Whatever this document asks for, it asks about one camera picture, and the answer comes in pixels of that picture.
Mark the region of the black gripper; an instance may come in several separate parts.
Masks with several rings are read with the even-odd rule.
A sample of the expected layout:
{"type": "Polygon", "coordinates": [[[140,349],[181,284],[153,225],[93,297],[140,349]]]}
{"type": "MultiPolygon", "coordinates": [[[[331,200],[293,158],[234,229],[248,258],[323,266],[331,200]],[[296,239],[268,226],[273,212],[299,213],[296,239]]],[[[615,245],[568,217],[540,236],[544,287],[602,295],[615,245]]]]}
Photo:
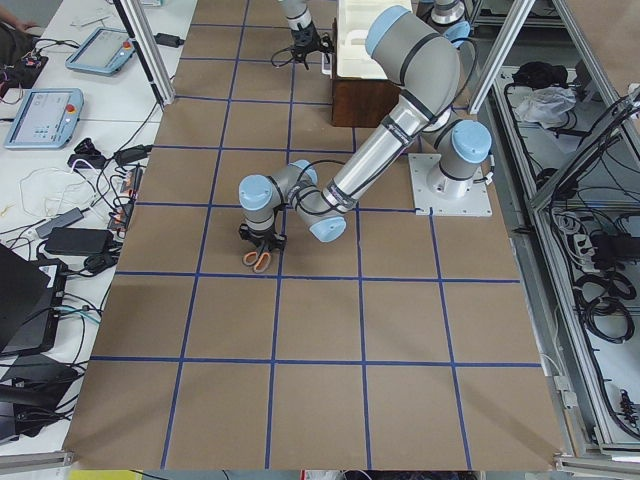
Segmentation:
{"type": "Polygon", "coordinates": [[[268,252],[283,251],[286,248],[286,236],[275,230],[277,215],[246,215],[238,228],[240,239],[251,244],[251,250],[257,252],[260,246],[266,246],[268,252]]]}
{"type": "Polygon", "coordinates": [[[307,57],[309,53],[321,52],[331,55],[334,52],[333,42],[328,34],[320,35],[315,28],[292,30],[293,38],[292,59],[295,63],[302,64],[309,69],[307,57]]]}

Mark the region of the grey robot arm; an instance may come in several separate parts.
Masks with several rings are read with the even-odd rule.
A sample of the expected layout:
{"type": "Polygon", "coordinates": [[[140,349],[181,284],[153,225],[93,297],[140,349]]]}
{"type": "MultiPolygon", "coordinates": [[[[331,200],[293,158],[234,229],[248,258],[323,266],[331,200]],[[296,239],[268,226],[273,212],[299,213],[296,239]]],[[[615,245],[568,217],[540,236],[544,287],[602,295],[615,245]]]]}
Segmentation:
{"type": "MultiPolygon", "coordinates": [[[[307,57],[320,52],[322,72],[329,74],[336,47],[329,34],[318,33],[308,2],[285,0],[278,4],[286,17],[293,43],[276,51],[270,59],[271,64],[275,68],[282,68],[290,63],[301,63],[309,69],[307,57]]],[[[471,32],[464,1],[418,1],[416,15],[455,47],[459,47],[471,32]]]]}
{"type": "Polygon", "coordinates": [[[383,10],[365,41],[367,54],[399,87],[396,106],[382,119],[324,187],[317,185],[313,165],[306,160],[288,164],[277,173],[249,175],[239,184],[244,221],[241,239],[252,243],[246,264],[286,245],[275,230],[278,211],[291,207],[321,242],[331,242],[346,228],[345,214],[419,135],[428,137],[440,155],[428,174],[429,188],[443,198],[468,187],[490,152],[489,130],[478,121],[450,112],[461,66],[452,42],[403,6],[383,10]]]}

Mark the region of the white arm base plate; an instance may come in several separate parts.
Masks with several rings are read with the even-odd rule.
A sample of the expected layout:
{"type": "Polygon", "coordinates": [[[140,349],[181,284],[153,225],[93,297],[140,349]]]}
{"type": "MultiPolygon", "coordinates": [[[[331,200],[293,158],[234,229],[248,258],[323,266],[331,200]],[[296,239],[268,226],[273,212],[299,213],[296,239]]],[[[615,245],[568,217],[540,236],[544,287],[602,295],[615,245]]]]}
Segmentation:
{"type": "Polygon", "coordinates": [[[452,180],[440,169],[439,154],[410,154],[409,170],[417,215],[491,217],[492,207],[482,168],[466,180],[452,180]]]}

